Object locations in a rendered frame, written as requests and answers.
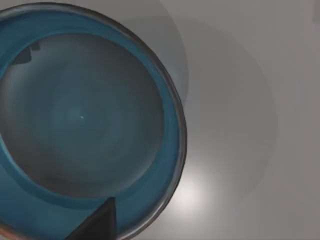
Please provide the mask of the blue and grey bowl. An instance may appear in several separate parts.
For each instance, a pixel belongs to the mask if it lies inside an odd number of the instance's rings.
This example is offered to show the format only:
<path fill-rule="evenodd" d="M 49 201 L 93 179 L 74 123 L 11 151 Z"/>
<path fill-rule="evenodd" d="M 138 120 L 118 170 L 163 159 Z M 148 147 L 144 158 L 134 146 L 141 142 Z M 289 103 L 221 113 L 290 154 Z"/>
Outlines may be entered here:
<path fill-rule="evenodd" d="M 115 198 L 116 240 L 166 208 L 187 155 L 180 96 L 158 56 L 96 11 L 0 10 L 0 229 L 65 240 Z"/>

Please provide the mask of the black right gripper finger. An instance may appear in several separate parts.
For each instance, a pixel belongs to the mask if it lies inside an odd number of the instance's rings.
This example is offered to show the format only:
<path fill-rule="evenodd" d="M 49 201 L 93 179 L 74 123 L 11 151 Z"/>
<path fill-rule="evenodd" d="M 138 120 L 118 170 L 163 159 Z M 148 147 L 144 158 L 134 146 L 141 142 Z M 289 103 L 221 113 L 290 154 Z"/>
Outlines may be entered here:
<path fill-rule="evenodd" d="M 65 240 L 116 240 L 116 238 L 116 199 L 110 197 Z"/>

